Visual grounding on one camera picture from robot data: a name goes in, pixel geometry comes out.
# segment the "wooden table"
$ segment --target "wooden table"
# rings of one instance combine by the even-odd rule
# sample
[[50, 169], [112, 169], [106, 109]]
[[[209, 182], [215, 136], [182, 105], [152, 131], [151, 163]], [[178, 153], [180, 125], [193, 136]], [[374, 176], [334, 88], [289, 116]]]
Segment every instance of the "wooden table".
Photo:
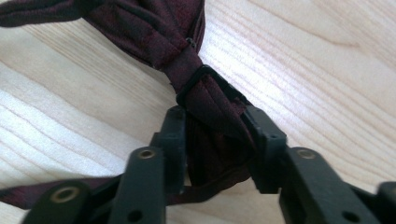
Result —
[[[207, 0], [200, 52], [345, 181], [396, 180], [394, 1]], [[0, 29], [0, 188], [116, 175], [159, 131], [175, 94], [80, 20]], [[24, 212], [0, 204], [1, 223]], [[168, 223], [282, 223], [249, 180]]]

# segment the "wood grain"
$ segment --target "wood grain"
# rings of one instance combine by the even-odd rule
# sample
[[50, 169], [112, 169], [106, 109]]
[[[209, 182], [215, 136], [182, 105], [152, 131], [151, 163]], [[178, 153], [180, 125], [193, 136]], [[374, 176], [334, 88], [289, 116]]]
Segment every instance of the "wood grain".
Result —
[[[394, 1], [207, 0], [200, 56], [264, 109], [292, 147], [345, 181], [396, 179]], [[0, 29], [0, 188], [115, 175], [175, 105], [166, 77], [85, 21]], [[282, 223], [249, 180], [169, 223]], [[24, 212], [0, 204], [0, 223]]]

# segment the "black plastic slider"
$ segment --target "black plastic slider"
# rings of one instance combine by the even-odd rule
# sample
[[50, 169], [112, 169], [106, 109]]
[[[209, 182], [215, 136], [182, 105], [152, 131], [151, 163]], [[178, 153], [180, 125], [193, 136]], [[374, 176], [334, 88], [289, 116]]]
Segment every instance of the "black plastic slider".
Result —
[[215, 79], [216, 83], [218, 83], [222, 92], [226, 95], [229, 100], [233, 100], [238, 98], [244, 104], [248, 102], [247, 98], [244, 94], [238, 91], [233, 85], [227, 82], [223, 77], [221, 77], [213, 68], [209, 65], [202, 65], [198, 70], [192, 75], [187, 84], [183, 87], [183, 90], [177, 95], [176, 101], [179, 105], [185, 106], [185, 99], [187, 93], [195, 86], [199, 80], [201, 80], [204, 76], [211, 76]]

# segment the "black buckle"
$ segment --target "black buckle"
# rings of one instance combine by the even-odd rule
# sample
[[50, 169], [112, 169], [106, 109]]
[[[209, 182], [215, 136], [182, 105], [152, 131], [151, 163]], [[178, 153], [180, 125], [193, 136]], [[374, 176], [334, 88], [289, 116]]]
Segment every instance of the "black buckle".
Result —
[[187, 93], [195, 86], [195, 84], [205, 75], [212, 76], [215, 79], [216, 83], [218, 83], [222, 92], [227, 96], [227, 98], [231, 101], [235, 98], [238, 98], [244, 104], [247, 104], [248, 99], [238, 91], [233, 85], [227, 82], [223, 77], [221, 77], [213, 68], [209, 65], [202, 65], [197, 71], [192, 75], [187, 84], [183, 87], [183, 90], [177, 95], [176, 101], [179, 105], [185, 106], [185, 98]]

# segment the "burgundy cloth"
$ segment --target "burgundy cloth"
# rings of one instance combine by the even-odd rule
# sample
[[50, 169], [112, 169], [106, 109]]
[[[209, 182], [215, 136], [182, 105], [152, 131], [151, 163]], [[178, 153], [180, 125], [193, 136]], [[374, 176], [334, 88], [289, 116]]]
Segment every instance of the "burgundy cloth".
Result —
[[[14, 0], [0, 5], [4, 27], [79, 18], [130, 56], [165, 72], [176, 93], [202, 65], [197, 52], [205, 29], [204, 0]], [[169, 196], [168, 204], [202, 202], [249, 178], [246, 163], [253, 144], [240, 119], [244, 104], [227, 99], [215, 80], [204, 76], [187, 93], [186, 108], [192, 186]], [[107, 179], [84, 181], [94, 188]], [[30, 208], [53, 186], [3, 189], [0, 201]]]

